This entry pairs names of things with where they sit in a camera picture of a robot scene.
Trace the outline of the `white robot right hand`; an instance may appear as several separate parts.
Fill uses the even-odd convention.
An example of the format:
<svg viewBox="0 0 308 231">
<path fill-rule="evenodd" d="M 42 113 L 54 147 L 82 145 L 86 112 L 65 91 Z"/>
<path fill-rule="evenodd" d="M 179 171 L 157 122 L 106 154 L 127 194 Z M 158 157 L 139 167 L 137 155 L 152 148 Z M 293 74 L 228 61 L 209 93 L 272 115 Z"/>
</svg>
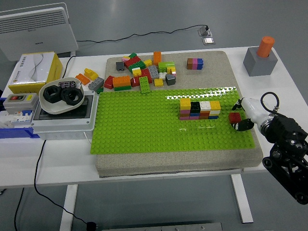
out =
<svg viewBox="0 0 308 231">
<path fill-rule="evenodd" d="M 237 131 L 246 131 L 254 127 L 257 124 L 258 130 L 264 135 L 266 129 L 269 127 L 273 116 L 264 109 L 260 100 L 244 97 L 239 99 L 233 106 L 232 110 L 237 108 L 243 108 L 247 115 L 247 119 L 241 120 L 238 123 L 232 123 L 232 127 Z"/>
</svg>

